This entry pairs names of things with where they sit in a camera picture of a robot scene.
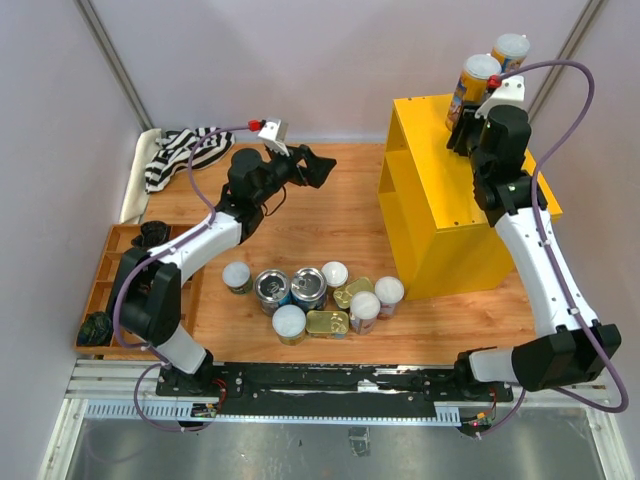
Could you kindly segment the tall yellow blue can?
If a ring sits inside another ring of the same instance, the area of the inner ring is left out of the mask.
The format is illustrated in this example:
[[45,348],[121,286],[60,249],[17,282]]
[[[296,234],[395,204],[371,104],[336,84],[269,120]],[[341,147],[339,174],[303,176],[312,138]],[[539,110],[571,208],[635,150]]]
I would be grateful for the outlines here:
[[501,72],[506,73],[520,68],[531,48],[525,35],[505,33],[494,42],[491,56],[498,61]]

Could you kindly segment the small can white lid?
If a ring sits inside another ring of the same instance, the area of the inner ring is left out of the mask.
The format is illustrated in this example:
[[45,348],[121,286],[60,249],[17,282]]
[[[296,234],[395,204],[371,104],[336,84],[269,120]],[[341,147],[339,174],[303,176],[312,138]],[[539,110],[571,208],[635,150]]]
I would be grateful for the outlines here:
[[326,279],[327,289],[334,291],[345,285],[349,279],[348,268],[339,261],[330,261],[324,264],[321,272]]

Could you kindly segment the yellow wooden shelf cabinet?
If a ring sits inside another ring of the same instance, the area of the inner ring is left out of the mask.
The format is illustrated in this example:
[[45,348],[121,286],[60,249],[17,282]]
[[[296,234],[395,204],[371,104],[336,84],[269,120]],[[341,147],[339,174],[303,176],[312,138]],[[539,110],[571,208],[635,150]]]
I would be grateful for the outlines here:
[[450,99],[393,102],[378,199],[408,300],[491,290],[515,268],[474,199],[468,158],[446,147]]

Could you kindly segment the red label can white lid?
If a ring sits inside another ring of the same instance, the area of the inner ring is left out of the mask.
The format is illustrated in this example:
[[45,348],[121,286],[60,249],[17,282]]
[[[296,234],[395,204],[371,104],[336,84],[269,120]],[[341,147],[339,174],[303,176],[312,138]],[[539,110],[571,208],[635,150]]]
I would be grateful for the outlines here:
[[377,318],[388,320],[395,314],[398,304],[404,298],[403,283],[392,276],[385,276],[377,280],[374,293],[380,302],[380,310]]

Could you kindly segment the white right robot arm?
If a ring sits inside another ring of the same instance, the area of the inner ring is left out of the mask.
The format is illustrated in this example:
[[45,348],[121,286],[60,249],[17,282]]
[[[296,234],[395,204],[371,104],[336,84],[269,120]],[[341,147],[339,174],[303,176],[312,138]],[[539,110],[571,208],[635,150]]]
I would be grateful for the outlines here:
[[621,344],[616,325],[600,323],[581,295],[555,240],[541,187],[524,168],[531,136],[527,113],[499,105],[463,108],[447,143],[469,159],[474,198],[514,261],[535,323],[534,340],[459,354],[455,392],[474,400],[490,382],[530,392],[596,380]]

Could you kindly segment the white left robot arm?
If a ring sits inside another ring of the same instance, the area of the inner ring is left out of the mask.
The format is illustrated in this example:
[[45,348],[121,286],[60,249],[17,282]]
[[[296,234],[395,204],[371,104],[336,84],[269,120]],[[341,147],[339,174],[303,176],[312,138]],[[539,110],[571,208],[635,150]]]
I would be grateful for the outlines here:
[[336,165],[307,145],[267,159],[252,148],[235,152],[212,213],[167,243],[122,255],[106,310],[114,333],[136,336],[137,347],[180,372],[179,383],[190,394],[207,393],[214,383],[213,356],[181,323],[183,285],[216,256],[249,239],[264,218],[264,204],[287,184],[320,188]]

